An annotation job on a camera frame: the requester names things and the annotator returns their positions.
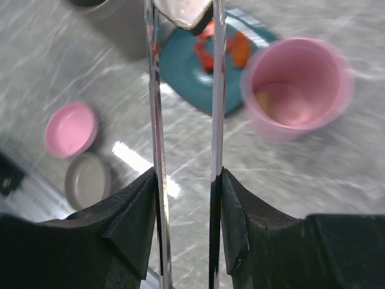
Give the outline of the red shrimp toy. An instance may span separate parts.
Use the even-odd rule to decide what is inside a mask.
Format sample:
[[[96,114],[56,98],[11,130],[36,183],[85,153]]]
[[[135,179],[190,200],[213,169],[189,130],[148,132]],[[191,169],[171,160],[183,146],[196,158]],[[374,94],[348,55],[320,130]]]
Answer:
[[[214,21],[211,20],[203,32],[196,36],[197,43],[194,46],[194,52],[202,70],[209,73],[214,70],[214,56],[206,50],[206,42],[214,36],[214,33]]]

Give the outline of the sushi roll piece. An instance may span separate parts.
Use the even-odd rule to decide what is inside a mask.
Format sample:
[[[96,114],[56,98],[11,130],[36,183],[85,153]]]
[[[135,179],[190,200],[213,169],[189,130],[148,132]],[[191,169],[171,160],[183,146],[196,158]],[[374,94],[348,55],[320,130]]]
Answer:
[[[212,0],[154,0],[156,9],[178,28],[201,34],[214,16]]]

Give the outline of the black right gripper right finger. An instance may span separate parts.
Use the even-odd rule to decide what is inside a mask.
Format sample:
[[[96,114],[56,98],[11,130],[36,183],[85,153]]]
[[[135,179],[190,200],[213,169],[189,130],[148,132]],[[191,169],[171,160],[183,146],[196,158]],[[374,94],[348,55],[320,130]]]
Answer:
[[[209,286],[219,251],[234,288],[383,288],[384,216],[291,217],[227,169],[211,184]]]

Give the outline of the orange food piece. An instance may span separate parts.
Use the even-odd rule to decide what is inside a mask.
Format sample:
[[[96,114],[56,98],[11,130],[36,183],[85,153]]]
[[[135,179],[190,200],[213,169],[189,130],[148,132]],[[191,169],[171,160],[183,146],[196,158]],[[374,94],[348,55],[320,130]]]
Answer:
[[[233,65],[243,69],[251,55],[251,44],[246,35],[241,31],[234,33],[230,52]]]

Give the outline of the metal food tongs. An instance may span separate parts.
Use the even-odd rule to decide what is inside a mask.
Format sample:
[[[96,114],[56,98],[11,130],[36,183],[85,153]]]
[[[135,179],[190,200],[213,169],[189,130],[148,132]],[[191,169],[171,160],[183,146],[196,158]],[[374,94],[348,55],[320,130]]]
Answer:
[[[152,124],[153,162],[158,183],[156,220],[159,255],[159,286],[172,288],[170,230],[164,134],[159,80],[158,11],[153,1],[144,3],[144,20],[149,52],[149,97]],[[211,190],[209,214],[209,288],[219,288],[220,221],[226,65],[226,11],[224,1],[214,1],[214,84],[212,96]]]

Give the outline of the white steamed bun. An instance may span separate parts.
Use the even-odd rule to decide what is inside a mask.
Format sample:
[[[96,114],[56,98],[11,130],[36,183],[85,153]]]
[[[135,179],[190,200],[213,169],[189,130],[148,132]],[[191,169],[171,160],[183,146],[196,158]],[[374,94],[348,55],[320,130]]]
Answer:
[[[265,114],[268,114],[271,111],[270,94],[268,92],[257,92],[254,97],[260,109],[264,111]]]

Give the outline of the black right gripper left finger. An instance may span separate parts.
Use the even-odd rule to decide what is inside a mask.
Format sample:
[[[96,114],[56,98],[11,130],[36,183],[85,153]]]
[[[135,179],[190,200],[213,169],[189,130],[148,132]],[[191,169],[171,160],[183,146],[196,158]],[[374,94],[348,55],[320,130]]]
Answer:
[[[139,288],[155,225],[154,169],[63,220],[1,215],[2,288]]]

